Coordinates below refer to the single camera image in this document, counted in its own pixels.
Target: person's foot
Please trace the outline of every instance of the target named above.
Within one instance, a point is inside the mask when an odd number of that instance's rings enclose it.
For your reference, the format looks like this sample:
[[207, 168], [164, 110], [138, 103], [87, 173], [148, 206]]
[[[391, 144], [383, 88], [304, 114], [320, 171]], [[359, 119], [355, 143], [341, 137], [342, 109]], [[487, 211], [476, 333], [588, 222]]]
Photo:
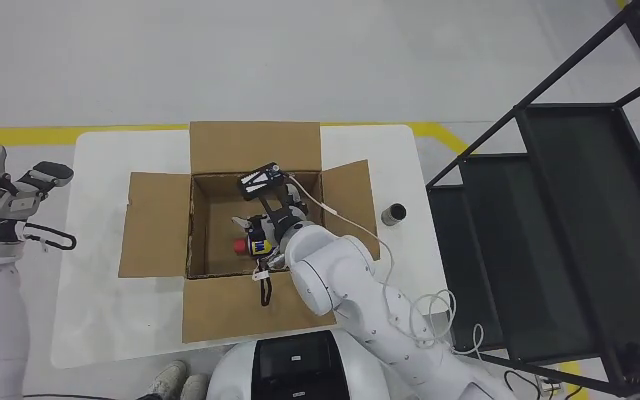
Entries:
[[186, 379], [187, 364], [182, 361], [174, 361], [156, 376], [147, 389], [147, 394], [155, 394], [160, 396], [162, 400], [173, 400], [178, 397]]
[[180, 400], [205, 400], [209, 389], [208, 375], [191, 375], [182, 387]]

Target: cardboard box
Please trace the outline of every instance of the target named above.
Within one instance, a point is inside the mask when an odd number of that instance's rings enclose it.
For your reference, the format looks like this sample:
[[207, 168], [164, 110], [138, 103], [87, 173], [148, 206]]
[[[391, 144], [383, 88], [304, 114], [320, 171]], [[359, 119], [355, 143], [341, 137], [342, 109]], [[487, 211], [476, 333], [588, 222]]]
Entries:
[[[190, 175], [131, 174], [119, 277], [184, 276], [185, 343], [335, 324], [332, 313], [317, 317], [304, 305], [289, 272], [271, 275], [271, 303], [260, 305], [260, 284], [250, 276], [255, 261], [233, 252], [243, 233], [231, 217], [264, 209], [257, 199], [242, 199], [236, 180], [276, 162], [312, 195], [375, 233], [367, 161], [322, 171], [317, 123], [192, 122], [189, 135]], [[358, 237], [379, 258], [375, 239], [307, 203], [310, 219], [336, 235]]]

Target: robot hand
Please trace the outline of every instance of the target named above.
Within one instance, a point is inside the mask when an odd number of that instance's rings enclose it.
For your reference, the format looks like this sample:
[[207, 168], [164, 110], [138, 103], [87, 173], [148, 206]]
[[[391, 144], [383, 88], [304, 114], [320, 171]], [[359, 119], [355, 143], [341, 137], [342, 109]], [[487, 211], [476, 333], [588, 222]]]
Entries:
[[[20, 258], [25, 239], [40, 240], [60, 249], [73, 249], [75, 238], [62, 232], [28, 224], [40, 207], [40, 202], [49, 196], [54, 187], [62, 187], [73, 178], [73, 170], [66, 165], [42, 161], [27, 171], [22, 178], [11, 181], [6, 172], [7, 151], [0, 146], [0, 264]], [[25, 235], [24, 228], [32, 227], [58, 234], [71, 241], [71, 246], [62, 246], [35, 235]]]

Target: gray floor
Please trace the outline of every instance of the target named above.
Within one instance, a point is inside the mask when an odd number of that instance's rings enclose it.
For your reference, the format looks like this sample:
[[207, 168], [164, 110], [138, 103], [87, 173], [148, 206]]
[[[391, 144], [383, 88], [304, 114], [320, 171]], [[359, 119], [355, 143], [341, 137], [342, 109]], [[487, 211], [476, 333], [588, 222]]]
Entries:
[[[613, 12], [609, 0], [5, 0], [0, 126], [439, 121], [470, 143]], [[614, 100], [640, 84], [639, 67], [620, 32], [542, 100]], [[638, 128], [640, 105], [627, 112]], [[433, 138], [416, 142], [426, 179], [454, 156]], [[522, 142], [510, 125], [483, 149]], [[9, 170], [71, 163], [73, 151], [11, 148]], [[68, 190], [56, 193], [37, 222], [63, 226], [67, 200]], [[54, 369], [60, 255], [35, 250], [21, 264], [33, 330], [26, 392], [132, 398], [174, 358], [196, 372], [217, 362], [213, 349]], [[602, 376], [598, 362], [582, 367]], [[519, 396], [533, 398], [526, 386]]]

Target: white cable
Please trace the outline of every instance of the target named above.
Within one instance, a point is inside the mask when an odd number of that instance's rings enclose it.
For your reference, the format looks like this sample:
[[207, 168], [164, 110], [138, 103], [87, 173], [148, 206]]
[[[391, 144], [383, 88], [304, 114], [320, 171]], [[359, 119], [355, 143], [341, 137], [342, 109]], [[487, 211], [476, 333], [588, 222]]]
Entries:
[[[389, 307], [389, 301], [387, 299], [387, 286], [389, 285], [389, 278], [391, 277], [391, 273], [393, 272], [393, 268], [395, 267], [395, 261], [393, 259], [393, 252], [391, 251], [391, 248], [389, 247], [389, 245], [387, 245], [382, 239], [380, 239], [378, 236], [376, 236], [374, 233], [372, 233], [371, 231], [369, 231], [367, 228], [363, 227], [362, 225], [359, 225], [345, 217], [343, 217], [342, 215], [338, 214], [338, 212], [336, 210], [334, 210], [333, 208], [329, 207], [328, 205], [319, 202], [318, 200], [316, 200], [313, 196], [311, 196], [311, 194], [309, 194], [309, 192], [307, 192], [307, 190], [300, 184], [300, 182], [298, 182], [293, 176], [288, 175], [289, 179], [291, 179], [291, 181], [293, 183], [296, 184], [296, 186], [302, 190], [302, 192], [307, 196], [307, 198], [309, 200], [311, 200], [312, 202], [314, 202], [318, 207], [322, 208], [323, 210], [327, 211], [328, 213], [335, 215], [336, 217], [340, 218], [341, 220], [359, 228], [360, 230], [364, 231], [365, 233], [367, 233], [369, 236], [373, 237], [374, 239], [376, 239], [382, 246], [384, 246], [384, 248], [387, 250], [387, 252], [389, 253], [389, 259], [390, 259], [390, 266], [389, 266], [389, 272], [387, 272], [387, 276], [384, 279], [384, 282], [382, 283], [382, 298], [384, 300], [384, 304], [385, 304], [385, 308], [386, 308], [386, 312], [387, 312], [387, 321], [389, 322], [389, 324], [391, 326], [393, 326], [398, 332], [400, 332], [401, 334], [403, 334], [404, 336], [414, 340], [416, 342], [416, 346], [418, 347], [433, 347], [437, 342], [441, 342], [441, 339], [446, 336], [449, 331], [451, 330], [451, 326], [453, 325], [453, 319], [456, 316], [456, 297], [454, 296], [453, 292], [451, 292], [448, 289], [442, 289], [439, 292], [437, 292], [436, 294], [424, 294], [420, 297], [418, 297], [415, 301], [411, 302], [411, 306], [409, 309], [409, 329], [411, 330], [411, 332], [405, 332], [402, 329], [400, 329], [400, 327], [394, 323], [396, 318], [393, 317], [393, 315], [391, 314], [391, 308]], [[449, 303], [446, 302], [446, 300], [440, 296], [440, 293], [444, 293], [447, 292], [449, 293], [449, 295], [451, 296], [451, 305]], [[414, 329], [413, 329], [413, 311], [415, 309], [417, 309], [417, 304], [420, 300], [430, 297], [431, 301], [429, 302], [429, 323], [431, 324], [431, 330], [433, 332], [433, 336], [432, 337], [419, 337], [418, 335], [416, 335]], [[447, 328], [439, 333], [436, 334], [435, 332], [435, 327], [433, 324], [433, 313], [432, 313], [432, 306], [433, 304], [436, 302], [436, 300], [441, 300], [443, 303], [445, 303], [445, 305], [447, 306], [448, 311], [450, 312], [450, 317], [449, 317], [449, 323], [447, 324]], [[480, 329], [480, 339], [476, 342], [476, 329]], [[463, 352], [459, 352], [455, 349], [453, 349], [450, 346], [450, 350], [453, 354], [459, 354], [459, 355], [466, 355], [466, 354], [471, 354], [473, 352], [476, 352], [478, 355], [478, 359], [480, 361], [482, 361], [482, 358], [480, 357], [480, 345], [482, 344], [482, 341], [484, 340], [484, 329], [482, 328], [482, 325], [480, 324], [475, 324], [475, 326], [473, 327], [473, 344], [474, 347], [471, 350], [468, 351], [463, 351]]]

